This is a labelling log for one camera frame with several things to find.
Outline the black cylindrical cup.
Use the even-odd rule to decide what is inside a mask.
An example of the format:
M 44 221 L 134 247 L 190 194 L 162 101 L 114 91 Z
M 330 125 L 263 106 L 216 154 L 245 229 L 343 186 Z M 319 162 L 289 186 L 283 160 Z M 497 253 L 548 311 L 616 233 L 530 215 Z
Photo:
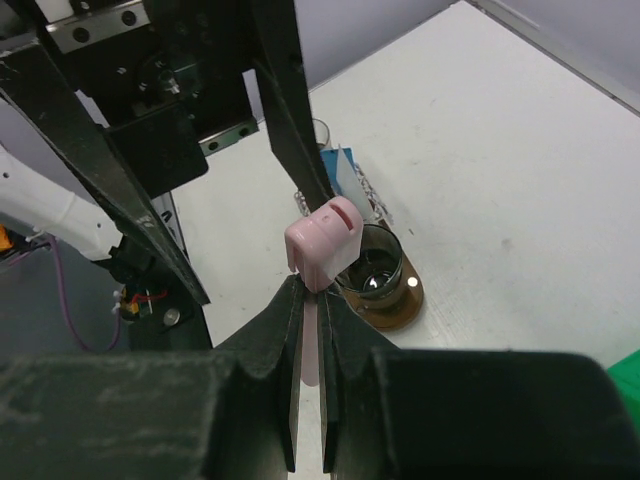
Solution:
M 403 266 L 401 244 L 389 229 L 366 224 L 359 256 L 336 281 L 358 313 L 382 310 L 398 290 Z

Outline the clear plastic cup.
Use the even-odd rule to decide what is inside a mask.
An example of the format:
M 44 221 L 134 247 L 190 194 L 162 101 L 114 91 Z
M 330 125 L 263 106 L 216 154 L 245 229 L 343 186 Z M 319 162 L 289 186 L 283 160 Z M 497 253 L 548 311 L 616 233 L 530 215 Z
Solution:
M 326 122 L 319 118 L 312 119 L 316 145 L 319 150 L 331 148 L 331 132 Z

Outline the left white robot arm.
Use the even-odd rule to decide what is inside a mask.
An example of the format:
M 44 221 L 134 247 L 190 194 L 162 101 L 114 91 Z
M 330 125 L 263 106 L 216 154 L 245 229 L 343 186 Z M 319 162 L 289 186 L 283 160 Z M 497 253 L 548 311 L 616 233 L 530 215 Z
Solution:
M 253 134 L 257 77 L 271 150 L 317 209 L 333 194 L 316 144 L 291 1 L 5 1 L 1 98 L 87 191 L 1 154 L 1 210 L 86 259 L 208 296 L 153 200 Z

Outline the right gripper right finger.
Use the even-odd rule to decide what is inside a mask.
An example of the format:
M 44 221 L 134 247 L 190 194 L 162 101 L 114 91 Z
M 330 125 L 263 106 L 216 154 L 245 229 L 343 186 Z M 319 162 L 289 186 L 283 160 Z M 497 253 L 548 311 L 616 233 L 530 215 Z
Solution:
M 334 479 L 635 479 L 607 372 L 564 352 L 402 349 L 318 299 L 323 469 Z

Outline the clear acrylic organizer box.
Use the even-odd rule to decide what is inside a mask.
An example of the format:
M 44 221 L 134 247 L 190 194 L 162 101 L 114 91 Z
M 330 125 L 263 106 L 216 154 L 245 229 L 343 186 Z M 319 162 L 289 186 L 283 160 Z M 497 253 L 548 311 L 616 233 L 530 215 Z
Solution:
M 373 217 L 372 221 L 374 223 L 386 223 L 387 225 L 392 225 L 394 223 L 393 217 L 388 210 L 386 204 L 382 201 L 378 192 L 370 183 L 368 177 L 366 176 L 364 170 L 358 163 L 355 163 L 353 166 L 353 170 L 363 188 L 364 193 L 366 194 L 369 202 L 372 205 L 373 209 Z M 295 204 L 300 212 L 300 214 L 304 217 L 310 215 L 310 210 L 307 206 L 306 200 L 300 191 L 297 191 L 294 196 Z

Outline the pink toothbrush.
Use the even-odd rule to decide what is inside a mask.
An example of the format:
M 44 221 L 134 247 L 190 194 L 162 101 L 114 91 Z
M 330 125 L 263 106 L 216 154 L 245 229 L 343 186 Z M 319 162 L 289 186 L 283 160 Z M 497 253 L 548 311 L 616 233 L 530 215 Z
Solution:
M 319 385 L 318 295 L 359 257 L 364 221 L 356 206 L 337 196 L 284 232 L 289 269 L 300 276 L 303 299 L 301 380 Z

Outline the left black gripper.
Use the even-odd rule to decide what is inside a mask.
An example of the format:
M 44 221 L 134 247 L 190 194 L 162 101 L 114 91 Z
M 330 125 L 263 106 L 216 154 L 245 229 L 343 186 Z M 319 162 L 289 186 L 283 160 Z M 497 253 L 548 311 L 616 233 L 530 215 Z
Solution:
M 172 271 L 198 304 L 210 299 L 150 198 L 204 175 L 207 156 L 257 131 L 243 77 L 252 54 L 249 6 L 272 152 L 310 210 L 334 196 L 316 143 L 292 1 L 29 6 L 73 89 L 102 112 L 107 139 L 124 161 L 39 40 L 1 42 L 2 98 L 124 236 Z

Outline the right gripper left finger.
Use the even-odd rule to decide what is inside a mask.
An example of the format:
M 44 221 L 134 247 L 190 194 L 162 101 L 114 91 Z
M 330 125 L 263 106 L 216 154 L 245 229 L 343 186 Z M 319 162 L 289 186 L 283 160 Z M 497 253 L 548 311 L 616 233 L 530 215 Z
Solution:
M 284 479 L 296 466 L 297 276 L 200 352 L 18 357 L 1 366 L 5 479 Z

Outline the blue white toothpaste tube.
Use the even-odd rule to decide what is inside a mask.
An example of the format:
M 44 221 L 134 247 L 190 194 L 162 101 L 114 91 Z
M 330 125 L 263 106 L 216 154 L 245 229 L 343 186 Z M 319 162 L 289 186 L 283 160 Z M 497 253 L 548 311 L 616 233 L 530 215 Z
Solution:
M 320 151 L 331 187 L 336 195 L 344 193 L 344 186 L 358 179 L 353 151 L 350 147 L 338 147 Z

